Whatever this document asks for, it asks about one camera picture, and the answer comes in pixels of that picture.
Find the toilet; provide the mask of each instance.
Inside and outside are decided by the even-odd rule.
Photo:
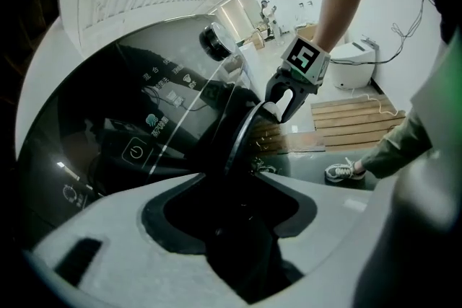
[[[331,59],[337,61],[375,62],[376,49],[362,40],[335,47],[331,51]],[[369,84],[374,64],[352,66],[347,64],[329,64],[332,82],[339,89],[357,89]]]

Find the white floor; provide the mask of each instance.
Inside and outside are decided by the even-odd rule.
[[[284,45],[277,45],[275,40],[271,40],[265,43],[265,47],[257,50],[258,56],[261,63],[261,73],[263,74],[264,80],[268,81],[274,72],[276,72],[277,67],[281,65],[282,59],[281,55],[293,40],[293,34],[283,35],[283,40],[285,41]],[[361,94],[369,94],[370,96],[376,95],[377,92],[372,86],[367,86],[361,89],[355,89],[354,96],[358,97]],[[281,112],[284,111],[284,107],[287,106],[287,103],[290,101],[289,92],[286,93],[284,98],[280,100],[277,105]],[[352,97],[352,91],[347,89],[338,89],[332,84],[332,77],[329,74],[329,69],[326,72],[324,77],[324,83],[319,88],[317,95],[309,95],[305,101],[305,104],[298,110],[297,113],[289,120],[289,122],[282,125],[284,133],[292,132],[308,132],[314,131],[315,126],[313,122],[313,117],[311,115],[311,106],[310,103],[317,102],[328,102],[331,100],[340,100],[340,99],[349,99]]]

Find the sneaker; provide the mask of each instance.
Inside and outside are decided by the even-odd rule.
[[[324,173],[326,177],[331,182],[340,182],[342,180],[361,180],[366,175],[366,171],[361,173],[354,172],[354,162],[350,161],[348,158],[345,157],[347,160],[347,164],[332,164],[331,166],[327,167]]]

